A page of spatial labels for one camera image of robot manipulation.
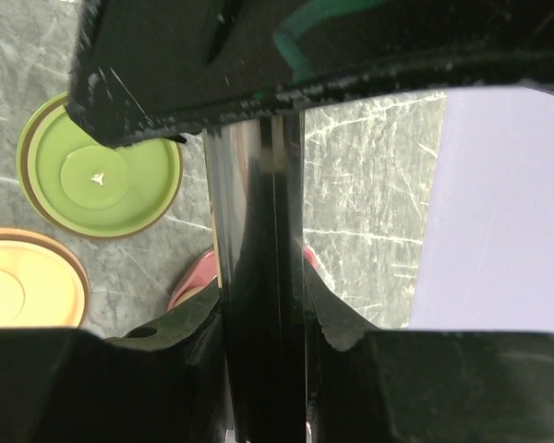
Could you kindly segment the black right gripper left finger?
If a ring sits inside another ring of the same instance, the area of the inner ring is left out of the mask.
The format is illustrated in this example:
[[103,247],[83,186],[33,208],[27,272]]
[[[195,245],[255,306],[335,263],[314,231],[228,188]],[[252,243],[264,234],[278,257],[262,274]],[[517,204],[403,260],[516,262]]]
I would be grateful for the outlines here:
[[227,394],[216,284],[122,338],[0,329],[0,442],[222,442]]

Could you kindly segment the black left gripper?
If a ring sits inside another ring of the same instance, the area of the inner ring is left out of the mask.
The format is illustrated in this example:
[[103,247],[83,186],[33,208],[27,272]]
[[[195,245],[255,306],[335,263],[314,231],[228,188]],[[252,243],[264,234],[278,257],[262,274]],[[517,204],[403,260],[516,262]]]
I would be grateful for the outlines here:
[[112,148],[403,91],[554,91],[554,1],[86,1],[70,79],[70,118]]

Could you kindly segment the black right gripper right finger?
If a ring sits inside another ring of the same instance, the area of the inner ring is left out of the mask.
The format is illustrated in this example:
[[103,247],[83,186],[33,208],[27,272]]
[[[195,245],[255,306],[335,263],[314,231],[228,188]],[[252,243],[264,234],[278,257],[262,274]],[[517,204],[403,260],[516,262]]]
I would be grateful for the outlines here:
[[317,442],[554,442],[554,334],[379,329],[305,267]]

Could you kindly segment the steel food tongs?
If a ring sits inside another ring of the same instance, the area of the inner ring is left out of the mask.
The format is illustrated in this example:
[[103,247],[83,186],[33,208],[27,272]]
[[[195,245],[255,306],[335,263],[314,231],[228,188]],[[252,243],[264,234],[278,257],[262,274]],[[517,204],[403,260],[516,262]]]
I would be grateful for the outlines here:
[[307,438],[304,122],[262,117],[203,135],[240,442]]

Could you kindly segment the steamed white bun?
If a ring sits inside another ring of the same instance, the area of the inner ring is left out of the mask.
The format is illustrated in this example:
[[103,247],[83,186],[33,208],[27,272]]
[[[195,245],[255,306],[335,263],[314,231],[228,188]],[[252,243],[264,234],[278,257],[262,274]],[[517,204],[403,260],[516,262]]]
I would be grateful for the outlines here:
[[201,291],[204,291],[204,290],[206,290],[206,287],[204,286],[196,286],[188,290],[185,290],[176,299],[175,306],[183,304],[186,300],[192,298],[193,296],[199,294]]

